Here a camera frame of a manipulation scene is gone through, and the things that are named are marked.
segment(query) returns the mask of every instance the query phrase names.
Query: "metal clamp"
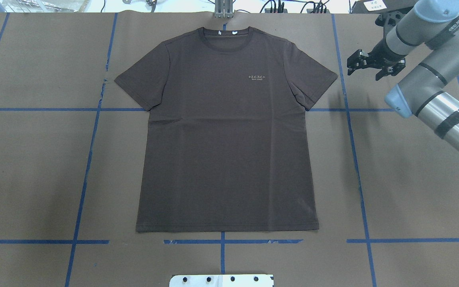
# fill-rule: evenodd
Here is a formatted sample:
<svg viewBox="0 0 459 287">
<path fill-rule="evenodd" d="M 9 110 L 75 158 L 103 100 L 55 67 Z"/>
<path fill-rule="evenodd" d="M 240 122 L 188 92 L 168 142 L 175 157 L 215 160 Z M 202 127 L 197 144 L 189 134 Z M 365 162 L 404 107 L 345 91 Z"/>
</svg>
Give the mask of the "metal clamp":
<svg viewBox="0 0 459 287">
<path fill-rule="evenodd" d="M 233 0 L 214 0 L 215 18 L 233 18 Z"/>
</svg>

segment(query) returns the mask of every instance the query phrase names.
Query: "short sleeve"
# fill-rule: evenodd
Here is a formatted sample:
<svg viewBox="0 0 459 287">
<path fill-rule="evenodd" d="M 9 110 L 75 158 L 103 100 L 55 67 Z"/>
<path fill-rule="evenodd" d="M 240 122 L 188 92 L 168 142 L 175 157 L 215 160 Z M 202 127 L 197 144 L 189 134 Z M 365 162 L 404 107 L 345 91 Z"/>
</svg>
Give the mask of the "short sleeve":
<svg viewBox="0 0 459 287">
<path fill-rule="evenodd" d="M 132 67 L 120 74 L 118 84 L 145 110 L 160 104 L 169 73 L 169 53 L 164 43 L 159 44 Z"/>
<path fill-rule="evenodd" d="M 288 85 L 305 109 L 311 109 L 337 79 L 336 73 L 309 57 L 294 43 L 286 43 L 283 61 Z"/>
</svg>

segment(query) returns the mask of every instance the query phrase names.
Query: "printed logo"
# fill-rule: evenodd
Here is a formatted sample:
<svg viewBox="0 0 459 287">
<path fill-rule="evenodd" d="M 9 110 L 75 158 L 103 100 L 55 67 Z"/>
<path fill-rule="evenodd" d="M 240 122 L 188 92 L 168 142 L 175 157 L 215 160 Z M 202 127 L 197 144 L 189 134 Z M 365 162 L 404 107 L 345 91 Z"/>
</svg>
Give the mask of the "printed logo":
<svg viewBox="0 0 459 287">
<path fill-rule="evenodd" d="M 254 75 L 254 76 L 248 76 L 248 78 L 250 78 L 253 81 L 262 81 L 264 78 L 266 78 L 266 76 Z"/>
</svg>

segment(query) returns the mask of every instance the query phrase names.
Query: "black band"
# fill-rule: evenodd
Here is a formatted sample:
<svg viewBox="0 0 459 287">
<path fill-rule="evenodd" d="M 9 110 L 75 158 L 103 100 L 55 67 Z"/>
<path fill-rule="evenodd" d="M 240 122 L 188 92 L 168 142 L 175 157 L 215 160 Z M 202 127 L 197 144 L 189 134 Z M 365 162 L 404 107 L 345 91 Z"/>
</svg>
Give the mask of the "black band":
<svg viewBox="0 0 459 287">
<path fill-rule="evenodd" d="M 444 78 L 444 76 L 442 76 L 441 73 L 439 73 L 439 71 L 433 69 L 433 67 L 423 62 L 419 63 L 419 66 L 425 67 L 426 69 L 428 69 L 430 72 L 432 72 L 435 75 L 435 77 L 439 78 L 439 80 L 444 84 L 444 86 L 447 85 L 446 78 Z"/>
<path fill-rule="evenodd" d="M 436 92 L 435 94 L 433 94 L 433 96 L 430 96 L 430 98 L 428 100 L 426 100 L 426 102 L 424 102 L 420 107 L 419 109 L 417 110 L 417 112 L 415 113 L 416 116 L 419 116 L 419 113 L 421 112 L 422 109 L 424 109 L 424 107 L 429 103 L 431 102 L 436 96 L 440 95 L 441 93 L 445 93 L 444 91 L 438 91 Z"/>
<path fill-rule="evenodd" d="M 455 18 L 449 24 L 439 32 L 439 34 L 435 35 L 435 37 L 431 38 L 431 40 L 426 41 L 426 46 L 428 48 L 435 50 L 441 47 L 443 44 L 451 40 L 454 37 L 454 33 L 459 30 L 459 17 Z"/>
<path fill-rule="evenodd" d="M 435 129 L 435 134 L 441 139 L 444 139 L 446 134 L 457 124 L 459 124 L 459 109 L 441 122 L 441 124 Z"/>
<path fill-rule="evenodd" d="M 417 47 L 419 45 L 415 45 L 415 44 L 411 44 L 411 43 L 408 43 L 407 41 L 405 41 L 403 38 L 401 38 L 401 36 L 399 35 L 399 32 L 398 32 L 398 26 L 396 26 L 395 28 L 396 30 L 396 36 L 398 37 L 398 39 L 405 45 L 407 46 L 410 46 L 410 47 Z"/>
<path fill-rule="evenodd" d="M 373 48 L 373 51 L 369 54 L 375 57 L 377 64 L 388 67 L 394 66 L 405 57 L 405 55 L 394 53 L 388 47 L 386 38 L 382 38 L 382 40 L 380 40 L 380 42 Z"/>
</svg>

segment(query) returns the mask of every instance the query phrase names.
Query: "metal bracket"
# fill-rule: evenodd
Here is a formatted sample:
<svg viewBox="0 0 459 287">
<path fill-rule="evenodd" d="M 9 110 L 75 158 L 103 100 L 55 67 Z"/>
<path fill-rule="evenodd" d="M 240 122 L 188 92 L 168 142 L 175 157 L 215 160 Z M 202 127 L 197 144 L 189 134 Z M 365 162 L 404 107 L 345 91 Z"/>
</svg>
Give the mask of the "metal bracket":
<svg viewBox="0 0 459 287">
<path fill-rule="evenodd" d="M 215 18 L 233 18 L 233 0 L 215 0 Z"/>
<path fill-rule="evenodd" d="M 274 276 L 267 274 L 239 275 L 176 275 L 169 287 L 273 287 Z"/>
</svg>

